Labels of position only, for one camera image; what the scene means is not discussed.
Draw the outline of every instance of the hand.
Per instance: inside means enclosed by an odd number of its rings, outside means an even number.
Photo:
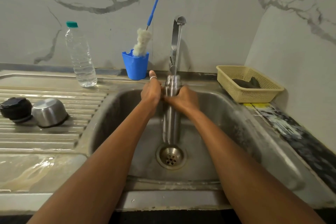
[[[156,76],[153,70],[149,71],[149,77]],[[154,115],[157,104],[161,98],[161,83],[157,78],[152,78],[147,82],[141,91],[141,101],[149,103],[150,107],[153,108],[152,115]]]
[[[199,110],[197,93],[188,86],[183,86],[176,97],[165,97],[167,103],[177,111],[186,114],[190,110]]]

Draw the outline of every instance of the black bottle lid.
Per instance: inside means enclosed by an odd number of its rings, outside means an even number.
[[[31,119],[32,105],[26,98],[10,98],[0,104],[0,112],[4,118],[15,123],[22,123]]]

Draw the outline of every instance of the blue brush handle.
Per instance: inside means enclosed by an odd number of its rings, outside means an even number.
[[[149,19],[148,19],[148,22],[147,22],[147,27],[149,27],[149,26],[150,26],[150,24],[151,24],[151,22],[152,22],[153,15],[154,15],[154,11],[155,11],[155,8],[156,8],[156,5],[157,5],[157,2],[158,2],[158,0],[155,0],[155,3],[154,3],[154,6],[153,6],[153,9],[152,9],[151,15],[149,16]]]

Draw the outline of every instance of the steel bowl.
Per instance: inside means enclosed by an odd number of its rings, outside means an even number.
[[[32,115],[42,128],[61,125],[69,116],[63,103],[55,98],[36,102],[32,108]]]

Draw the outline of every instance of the plastic basket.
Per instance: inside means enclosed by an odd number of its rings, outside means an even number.
[[[149,52],[145,56],[134,57],[133,49],[130,53],[123,52],[123,60],[127,76],[132,80],[141,80],[146,77]]]
[[[237,103],[269,103],[281,91],[282,86],[257,70],[246,66],[216,66],[217,81]],[[242,88],[232,79],[250,81],[255,77],[261,88]]]

